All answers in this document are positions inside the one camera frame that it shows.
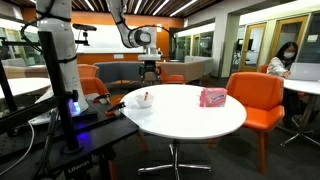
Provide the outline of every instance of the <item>woman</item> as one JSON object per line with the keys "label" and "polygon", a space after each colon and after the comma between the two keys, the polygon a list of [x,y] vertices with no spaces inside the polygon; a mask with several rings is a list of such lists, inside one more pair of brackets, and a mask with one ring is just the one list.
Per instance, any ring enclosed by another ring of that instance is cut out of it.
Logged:
{"label": "woman", "polygon": [[[276,57],[272,58],[267,69],[267,74],[288,78],[290,68],[298,52],[298,45],[294,42],[287,42],[278,51]],[[298,93],[289,89],[284,89],[282,105],[285,108],[283,124],[290,128],[293,122],[298,123],[301,118],[301,108]]]}

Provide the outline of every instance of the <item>robotic arm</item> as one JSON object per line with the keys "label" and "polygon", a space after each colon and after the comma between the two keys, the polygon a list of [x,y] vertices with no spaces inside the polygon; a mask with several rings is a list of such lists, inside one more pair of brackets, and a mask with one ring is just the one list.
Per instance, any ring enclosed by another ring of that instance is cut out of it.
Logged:
{"label": "robotic arm", "polygon": [[127,48],[143,46],[145,53],[158,55],[156,48],[156,31],[154,27],[142,27],[129,29],[126,25],[124,13],[126,12],[127,0],[107,0],[109,10],[121,34],[122,43]]}
{"label": "robotic arm", "polygon": [[143,26],[130,29],[125,22],[127,0],[107,0],[109,10],[121,34],[121,40],[125,47],[135,48],[143,46],[144,54],[138,56],[138,60],[144,61],[139,73],[142,81],[145,73],[152,72],[158,80],[160,72],[156,72],[156,60],[160,60],[162,53],[156,47],[156,30],[153,26]]}
{"label": "robotic arm", "polygon": [[[139,69],[142,80],[146,72],[156,73],[155,61],[160,60],[161,52],[156,48],[156,30],[152,26],[144,26],[135,29],[129,29],[125,23],[124,13],[126,12],[127,0],[107,0],[109,10],[113,16],[115,24],[121,34],[122,43],[127,48],[144,47],[144,54],[138,56],[138,59],[144,61]],[[54,38],[55,49],[58,55],[60,69],[66,91],[78,92],[78,106],[70,109],[80,109],[72,114],[80,114],[88,108],[84,98],[79,79],[75,39],[71,28],[71,0],[37,0],[36,12],[39,31],[49,31]],[[38,102],[52,97],[52,91],[47,92]]]}

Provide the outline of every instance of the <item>table base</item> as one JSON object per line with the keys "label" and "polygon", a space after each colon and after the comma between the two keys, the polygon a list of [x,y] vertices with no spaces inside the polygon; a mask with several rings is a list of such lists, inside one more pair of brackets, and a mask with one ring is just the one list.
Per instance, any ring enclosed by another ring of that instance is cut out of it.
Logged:
{"label": "table base", "polygon": [[292,130],[290,130],[290,129],[286,129],[286,128],[280,127],[280,126],[278,126],[277,128],[280,129],[280,130],[282,130],[282,131],[284,131],[284,132],[286,132],[286,133],[294,134],[294,136],[292,136],[292,137],[289,138],[288,140],[282,142],[282,143],[280,144],[281,146],[286,146],[289,142],[295,140],[296,138],[302,137],[302,138],[307,139],[307,140],[311,141],[313,144],[315,144],[315,145],[317,145],[317,146],[320,147],[320,143],[319,143],[319,142],[317,142],[316,140],[314,140],[314,139],[312,139],[312,138],[310,138],[309,136],[306,135],[306,134],[313,134],[313,133],[314,133],[313,130],[306,131],[306,132],[304,132],[304,133],[299,133],[299,132],[295,132],[295,131],[292,131]]}
{"label": "table base", "polygon": [[309,142],[312,142],[313,144],[315,144],[315,145],[320,147],[320,143],[319,142],[317,142],[314,139],[306,136],[306,134],[308,134],[310,132],[313,132],[313,131],[305,131],[307,123],[308,123],[309,118],[310,118],[310,115],[311,115],[311,113],[313,111],[313,107],[314,107],[314,105],[316,103],[316,100],[317,100],[317,96],[314,96],[314,95],[310,95],[309,96],[307,107],[306,107],[306,109],[305,109],[305,111],[303,113],[303,116],[302,116],[302,121],[301,121],[300,124],[296,125],[299,128],[299,130],[297,132],[278,126],[279,129],[281,129],[281,130],[283,130],[283,131],[285,131],[287,133],[294,134],[294,136],[292,136],[291,138],[289,138],[285,142],[281,143],[281,146],[287,145],[289,142],[293,141],[297,137],[302,137],[304,139],[307,139]]}
{"label": "table base", "polygon": [[210,165],[196,165],[196,164],[179,164],[179,142],[178,140],[173,140],[173,143],[169,145],[170,152],[172,155],[172,163],[167,165],[160,165],[155,167],[140,168],[138,174],[148,173],[152,171],[157,171],[161,169],[173,168],[176,176],[176,180],[180,180],[179,169],[178,168],[192,168],[192,169],[205,169],[211,171]]}

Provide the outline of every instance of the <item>round white table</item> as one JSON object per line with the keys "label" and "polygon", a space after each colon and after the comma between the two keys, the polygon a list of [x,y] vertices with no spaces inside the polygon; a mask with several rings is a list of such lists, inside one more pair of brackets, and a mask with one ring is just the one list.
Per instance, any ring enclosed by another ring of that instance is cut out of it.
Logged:
{"label": "round white table", "polygon": [[[229,134],[242,126],[247,114],[241,103],[230,96],[227,96],[224,107],[200,107],[202,89],[190,85],[156,85],[133,91],[122,99],[126,105],[122,113],[142,131],[173,139],[170,146],[172,164],[141,168],[138,173],[173,167],[176,179],[179,179],[178,167],[211,170],[206,165],[179,164],[179,140],[209,139]],[[135,96],[145,92],[154,95],[154,101],[151,107],[141,108]]]}
{"label": "round white table", "polygon": [[[8,79],[8,83],[12,92],[12,96],[31,93],[51,85],[48,78],[17,78]],[[4,99],[2,88],[0,88],[0,99]]]}
{"label": "round white table", "polygon": [[303,113],[301,124],[299,125],[298,132],[294,132],[291,130],[285,129],[289,133],[295,134],[293,137],[289,138],[285,142],[281,143],[282,146],[285,146],[292,140],[296,139],[297,137],[303,137],[312,143],[314,143],[317,146],[320,146],[320,143],[311,139],[305,134],[305,128],[308,124],[309,118],[311,116],[311,113],[313,111],[313,107],[317,101],[317,97],[320,95],[320,82],[319,81],[301,81],[301,80],[289,80],[284,79],[284,88],[298,91],[298,92],[304,92],[309,94],[309,98],[307,101],[307,107]]}

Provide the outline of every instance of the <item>laptop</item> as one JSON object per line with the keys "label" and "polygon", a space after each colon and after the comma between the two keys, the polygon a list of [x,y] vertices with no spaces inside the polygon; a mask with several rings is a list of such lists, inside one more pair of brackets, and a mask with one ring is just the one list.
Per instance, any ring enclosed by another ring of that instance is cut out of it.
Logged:
{"label": "laptop", "polygon": [[303,81],[320,80],[320,63],[292,63],[288,79]]}

